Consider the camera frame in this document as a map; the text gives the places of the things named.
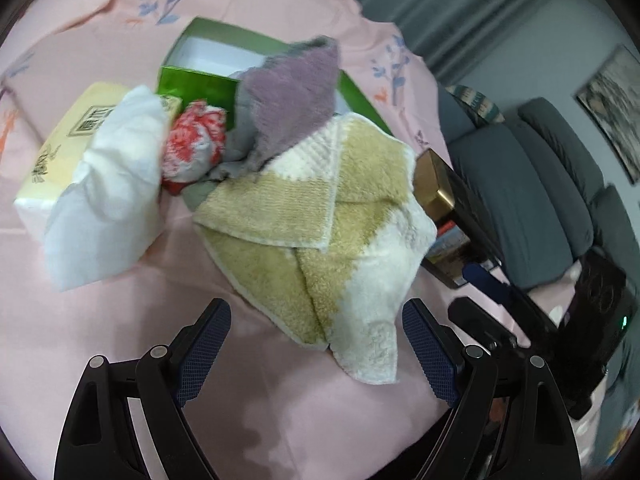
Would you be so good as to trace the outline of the red white sock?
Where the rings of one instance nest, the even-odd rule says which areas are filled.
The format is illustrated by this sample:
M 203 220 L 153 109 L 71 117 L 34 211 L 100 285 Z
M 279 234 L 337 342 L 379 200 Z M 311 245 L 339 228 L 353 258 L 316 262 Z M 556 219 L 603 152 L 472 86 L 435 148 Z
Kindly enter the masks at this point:
M 227 112 L 205 100 L 192 101 L 169 131 L 162 160 L 162 185 L 179 195 L 217 166 L 226 144 Z

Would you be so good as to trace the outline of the purple grey plush towel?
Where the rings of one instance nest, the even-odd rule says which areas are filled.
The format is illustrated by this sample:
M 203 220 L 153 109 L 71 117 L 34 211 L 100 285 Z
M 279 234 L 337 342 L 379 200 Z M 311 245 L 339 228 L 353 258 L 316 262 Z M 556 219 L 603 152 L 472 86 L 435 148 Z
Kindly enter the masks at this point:
M 181 192 L 190 211 L 219 182 L 261 170 L 333 117 L 340 59 L 337 41 L 320 36 L 291 44 L 239 76 L 235 123 L 221 162 Z

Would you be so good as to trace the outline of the colourful printed booklet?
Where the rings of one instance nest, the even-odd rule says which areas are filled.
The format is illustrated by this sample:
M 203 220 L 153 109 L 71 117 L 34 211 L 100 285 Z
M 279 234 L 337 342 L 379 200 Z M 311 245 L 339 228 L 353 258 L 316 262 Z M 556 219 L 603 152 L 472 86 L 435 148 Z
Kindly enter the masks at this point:
M 474 263 L 490 271 L 500 266 L 501 257 L 481 240 L 470 237 L 454 220 L 449 220 L 438 228 L 436 240 L 421 266 L 448 288 L 458 289 L 466 284 L 463 269 Z

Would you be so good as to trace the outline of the gold black gift box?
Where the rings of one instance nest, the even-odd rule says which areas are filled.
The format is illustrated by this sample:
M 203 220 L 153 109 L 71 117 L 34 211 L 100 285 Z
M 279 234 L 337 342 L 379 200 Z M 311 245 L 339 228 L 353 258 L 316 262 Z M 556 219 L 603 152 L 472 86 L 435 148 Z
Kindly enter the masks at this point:
M 413 193 L 436 229 L 454 220 L 470 237 L 476 237 L 501 257 L 498 235 L 482 202 L 466 183 L 433 150 L 416 160 Z

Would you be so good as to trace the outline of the white tissue sheet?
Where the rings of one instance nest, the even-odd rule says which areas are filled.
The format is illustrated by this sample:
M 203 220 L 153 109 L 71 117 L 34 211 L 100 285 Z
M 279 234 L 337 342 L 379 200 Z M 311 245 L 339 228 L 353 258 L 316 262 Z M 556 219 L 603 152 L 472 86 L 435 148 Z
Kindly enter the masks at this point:
M 92 136 L 50 213 L 44 262 L 70 290 L 131 269 L 163 231 L 160 162 L 169 117 L 145 86 L 124 95 Z

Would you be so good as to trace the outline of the grey sofa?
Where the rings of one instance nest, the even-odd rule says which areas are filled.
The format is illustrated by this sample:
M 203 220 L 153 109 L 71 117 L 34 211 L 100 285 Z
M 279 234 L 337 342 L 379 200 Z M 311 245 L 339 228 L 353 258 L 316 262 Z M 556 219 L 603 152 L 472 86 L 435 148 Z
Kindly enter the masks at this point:
M 456 174 L 488 211 L 510 285 L 559 324 L 582 257 L 599 247 L 632 281 L 632 431 L 639 420 L 639 244 L 620 193 L 560 112 L 537 98 L 514 119 L 474 118 L 447 90 L 440 128 Z

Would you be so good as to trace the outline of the yellow tissue pack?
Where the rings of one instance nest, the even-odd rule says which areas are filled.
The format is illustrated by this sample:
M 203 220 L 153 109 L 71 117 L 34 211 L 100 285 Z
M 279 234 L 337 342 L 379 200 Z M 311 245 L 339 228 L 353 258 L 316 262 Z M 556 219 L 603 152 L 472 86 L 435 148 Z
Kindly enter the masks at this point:
M 74 170 L 92 136 L 130 90 L 121 84 L 92 84 L 66 112 L 40 148 L 34 166 L 14 200 L 18 216 L 38 242 L 43 244 L 52 208 L 72 183 Z M 176 114 L 175 101 L 159 97 L 170 125 Z

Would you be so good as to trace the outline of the green cardboard box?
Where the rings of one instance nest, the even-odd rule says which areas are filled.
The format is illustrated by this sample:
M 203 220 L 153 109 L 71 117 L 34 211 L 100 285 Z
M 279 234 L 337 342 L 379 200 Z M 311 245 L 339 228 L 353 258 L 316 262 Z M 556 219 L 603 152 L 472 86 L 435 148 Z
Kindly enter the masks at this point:
M 160 64 L 156 92 L 175 96 L 184 105 L 205 100 L 225 110 L 232 127 L 236 76 L 290 47 L 260 32 L 199 16 L 183 29 Z

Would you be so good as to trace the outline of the framed wall picture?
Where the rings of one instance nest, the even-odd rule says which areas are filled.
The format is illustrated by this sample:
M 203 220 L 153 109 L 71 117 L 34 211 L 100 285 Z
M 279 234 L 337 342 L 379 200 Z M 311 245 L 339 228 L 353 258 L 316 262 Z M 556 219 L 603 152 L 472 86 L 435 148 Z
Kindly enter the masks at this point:
M 601 130 L 632 185 L 639 183 L 639 61 L 620 44 L 575 99 Z

